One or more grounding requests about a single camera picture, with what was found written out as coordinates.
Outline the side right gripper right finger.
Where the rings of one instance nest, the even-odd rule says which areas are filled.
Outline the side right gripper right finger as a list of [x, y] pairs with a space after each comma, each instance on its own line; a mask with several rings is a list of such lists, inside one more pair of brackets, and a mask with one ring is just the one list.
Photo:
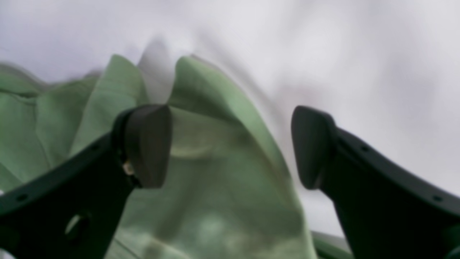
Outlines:
[[393, 163], [320, 110], [297, 106], [299, 179], [335, 207], [355, 259], [458, 259], [459, 198]]

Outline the side right gripper left finger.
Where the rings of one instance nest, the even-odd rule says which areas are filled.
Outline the side right gripper left finger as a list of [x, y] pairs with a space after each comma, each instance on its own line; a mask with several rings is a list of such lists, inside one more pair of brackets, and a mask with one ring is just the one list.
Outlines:
[[51, 172], [1, 196], [1, 249], [15, 259], [102, 259], [135, 188], [165, 182], [167, 105], [120, 113], [110, 132]]

